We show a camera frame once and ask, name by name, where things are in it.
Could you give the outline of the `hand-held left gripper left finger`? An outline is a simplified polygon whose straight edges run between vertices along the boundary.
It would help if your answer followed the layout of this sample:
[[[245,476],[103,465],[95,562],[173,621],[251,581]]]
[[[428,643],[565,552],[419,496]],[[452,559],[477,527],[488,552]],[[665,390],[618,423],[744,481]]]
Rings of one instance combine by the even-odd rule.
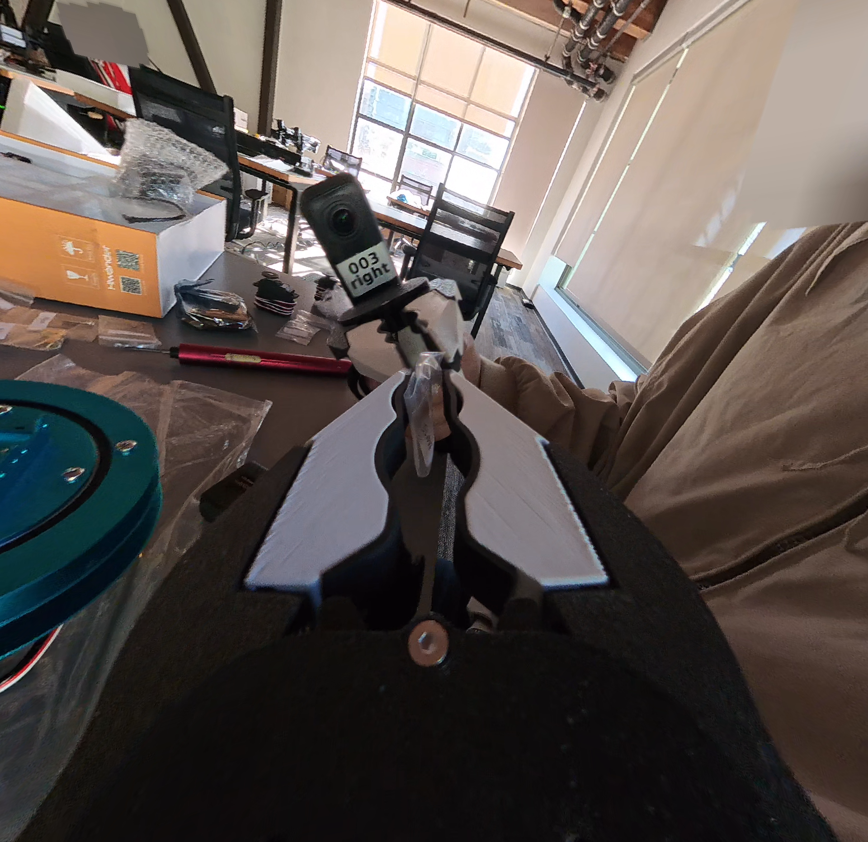
[[[307,454],[244,578],[247,590],[347,597],[359,609],[414,609],[416,564],[392,500],[406,462],[408,373],[327,425]]]

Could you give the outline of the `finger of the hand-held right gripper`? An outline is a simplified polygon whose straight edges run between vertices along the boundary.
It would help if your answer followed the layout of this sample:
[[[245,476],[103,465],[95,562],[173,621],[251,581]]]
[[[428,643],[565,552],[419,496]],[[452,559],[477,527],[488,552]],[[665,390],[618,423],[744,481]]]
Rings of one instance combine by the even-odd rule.
[[[392,336],[381,331],[381,326],[363,323],[348,329],[348,359],[362,378],[387,380],[410,370]]]
[[[430,287],[420,297],[420,331],[428,352],[441,355],[441,366],[461,370],[466,335],[456,295]]]

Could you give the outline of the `small clear zip bag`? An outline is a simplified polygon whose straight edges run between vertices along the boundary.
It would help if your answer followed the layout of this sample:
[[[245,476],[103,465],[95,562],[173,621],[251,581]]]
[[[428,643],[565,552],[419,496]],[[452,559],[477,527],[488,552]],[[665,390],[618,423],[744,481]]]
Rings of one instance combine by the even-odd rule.
[[[410,436],[410,454],[418,478],[427,478],[436,444],[436,403],[442,402],[444,354],[421,353],[411,371],[404,394]]]

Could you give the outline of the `large clear plastic bag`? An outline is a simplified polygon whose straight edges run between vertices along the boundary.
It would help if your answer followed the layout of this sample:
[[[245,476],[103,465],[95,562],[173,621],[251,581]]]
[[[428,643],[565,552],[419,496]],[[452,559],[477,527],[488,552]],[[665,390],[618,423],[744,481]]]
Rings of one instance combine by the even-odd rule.
[[[134,622],[201,531],[201,493],[241,465],[271,406],[198,383],[101,375],[62,355],[17,380],[99,394],[136,413],[157,441],[162,504],[121,576],[29,649],[2,658],[2,840],[23,831],[68,763]]]

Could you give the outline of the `blue round metal turntable base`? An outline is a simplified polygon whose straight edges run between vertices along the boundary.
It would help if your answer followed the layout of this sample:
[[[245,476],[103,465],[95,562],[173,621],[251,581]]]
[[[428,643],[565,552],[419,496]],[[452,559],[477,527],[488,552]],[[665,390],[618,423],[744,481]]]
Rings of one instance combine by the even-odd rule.
[[[1,654],[29,649],[145,548],[159,449],[133,411],[56,383],[1,385]]]

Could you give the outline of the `person's right forearm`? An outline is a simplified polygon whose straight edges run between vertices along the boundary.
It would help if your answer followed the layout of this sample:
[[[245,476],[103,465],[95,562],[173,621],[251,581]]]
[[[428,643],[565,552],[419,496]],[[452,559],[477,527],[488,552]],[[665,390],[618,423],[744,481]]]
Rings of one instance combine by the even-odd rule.
[[[656,430],[639,422],[644,377],[614,381],[601,391],[560,372],[546,374],[524,359],[480,359],[476,387],[595,474],[619,482],[653,448]]]

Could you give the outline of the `person's right hand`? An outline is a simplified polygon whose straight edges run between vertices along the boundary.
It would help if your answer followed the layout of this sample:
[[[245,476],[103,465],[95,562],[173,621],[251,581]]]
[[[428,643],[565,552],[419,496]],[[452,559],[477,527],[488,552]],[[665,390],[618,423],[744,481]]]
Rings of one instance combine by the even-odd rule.
[[[481,359],[470,333],[463,336],[461,370],[463,376],[473,385],[479,385],[481,377]],[[450,436],[450,426],[446,420],[443,406],[443,388],[440,385],[432,391],[432,420],[435,442],[445,440]]]

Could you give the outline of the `large gridded window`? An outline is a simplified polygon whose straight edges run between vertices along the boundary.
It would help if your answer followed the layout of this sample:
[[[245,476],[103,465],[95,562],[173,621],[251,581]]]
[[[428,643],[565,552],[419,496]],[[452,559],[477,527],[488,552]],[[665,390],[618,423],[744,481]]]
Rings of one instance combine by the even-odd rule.
[[[400,181],[491,203],[538,71],[384,1],[373,3],[351,153],[379,203],[427,209]]]

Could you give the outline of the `dark plastic parts bag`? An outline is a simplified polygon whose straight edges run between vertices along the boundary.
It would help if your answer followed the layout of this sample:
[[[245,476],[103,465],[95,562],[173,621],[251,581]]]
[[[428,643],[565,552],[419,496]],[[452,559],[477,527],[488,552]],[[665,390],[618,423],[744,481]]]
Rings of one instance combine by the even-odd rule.
[[[257,331],[242,296],[214,289],[210,286],[212,282],[212,279],[199,279],[175,284],[181,323],[200,331]]]

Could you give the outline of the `bubble wrap sheet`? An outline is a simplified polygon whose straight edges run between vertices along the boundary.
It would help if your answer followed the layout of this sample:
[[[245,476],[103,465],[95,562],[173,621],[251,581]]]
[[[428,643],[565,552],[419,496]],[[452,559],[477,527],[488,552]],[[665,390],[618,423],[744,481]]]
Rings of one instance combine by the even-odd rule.
[[[143,119],[124,125],[124,141],[113,194],[185,208],[205,186],[223,179],[230,167],[213,153],[170,129]]]

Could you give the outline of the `black zip tie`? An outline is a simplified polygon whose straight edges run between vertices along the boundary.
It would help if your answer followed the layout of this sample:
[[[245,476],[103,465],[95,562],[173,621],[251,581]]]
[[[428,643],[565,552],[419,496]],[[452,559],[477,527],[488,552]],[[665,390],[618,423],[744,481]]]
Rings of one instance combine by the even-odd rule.
[[[167,199],[122,198],[118,208],[129,225],[166,224],[189,217],[184,207]]]

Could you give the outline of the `black mesh office chair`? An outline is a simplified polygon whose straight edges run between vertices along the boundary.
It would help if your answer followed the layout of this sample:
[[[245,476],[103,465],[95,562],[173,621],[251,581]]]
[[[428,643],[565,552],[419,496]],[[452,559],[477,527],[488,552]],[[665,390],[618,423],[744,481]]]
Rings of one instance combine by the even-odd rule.
[[[131,66],[128,74],[140,118],[171,130],[226,165],[226,174],[205,189],[226,199],[226,238],[251,238],[258,226],[266,192],[243,187],[233,99],[196,88],[146,66]]]

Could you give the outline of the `white roller blind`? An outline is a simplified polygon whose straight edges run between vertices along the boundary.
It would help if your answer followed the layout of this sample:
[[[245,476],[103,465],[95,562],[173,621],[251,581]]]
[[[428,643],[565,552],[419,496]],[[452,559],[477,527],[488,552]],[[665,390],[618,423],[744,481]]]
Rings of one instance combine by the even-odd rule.
[[[765,227],[736,213],[798,0],[730,0],[631,80],[554,257],[581,337],[635,380]]]

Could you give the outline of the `orange cardboard box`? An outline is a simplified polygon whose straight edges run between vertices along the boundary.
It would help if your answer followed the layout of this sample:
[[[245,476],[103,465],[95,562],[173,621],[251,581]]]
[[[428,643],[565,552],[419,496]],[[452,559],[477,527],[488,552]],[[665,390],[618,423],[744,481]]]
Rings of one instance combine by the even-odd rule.
[[[226,202],[198,193],[184,221],[129,225],[115,168],[2,136],[1,274],[35,297],[164,317],[175,284],[224,250]]]

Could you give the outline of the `white box lid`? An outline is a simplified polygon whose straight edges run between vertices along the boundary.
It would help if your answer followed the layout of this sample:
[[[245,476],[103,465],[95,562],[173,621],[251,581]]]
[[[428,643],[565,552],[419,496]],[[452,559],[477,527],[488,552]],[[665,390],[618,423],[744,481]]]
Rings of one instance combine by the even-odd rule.
[[[115,150],[104,146],[81,125],[53,91],[23,76],[2,76],[7,83],[2,109],[2,131],[54,149],[83,155],[111,166],[120,164]]]

